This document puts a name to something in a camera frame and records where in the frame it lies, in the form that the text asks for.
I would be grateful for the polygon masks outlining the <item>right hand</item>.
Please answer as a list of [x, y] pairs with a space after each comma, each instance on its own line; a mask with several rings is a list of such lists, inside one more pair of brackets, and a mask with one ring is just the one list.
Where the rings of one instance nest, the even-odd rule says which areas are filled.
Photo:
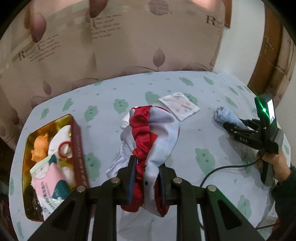
[[281, 151], [278, 155], [265, 153], [264, 151], [258, 151], [256, 157], [259, 158], [259, 161], [257, 162], [257, 167], [259, 169], [261, 169], [263, 161], [273, 165], [274, 178], [278, 182], [287, 180], [292, 172], [287, 165], [283, 151]]

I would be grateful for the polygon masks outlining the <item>dark green sleeve forearm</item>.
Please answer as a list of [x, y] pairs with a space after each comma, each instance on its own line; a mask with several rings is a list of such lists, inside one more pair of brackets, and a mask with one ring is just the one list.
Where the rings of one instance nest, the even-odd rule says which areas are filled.
[[288, 179], [278, 182], [272, 190], [279, 222], [273, 232], [280, 228], [280, 225], [295, 224], [295, 166], [289, 168], [292, 172]]

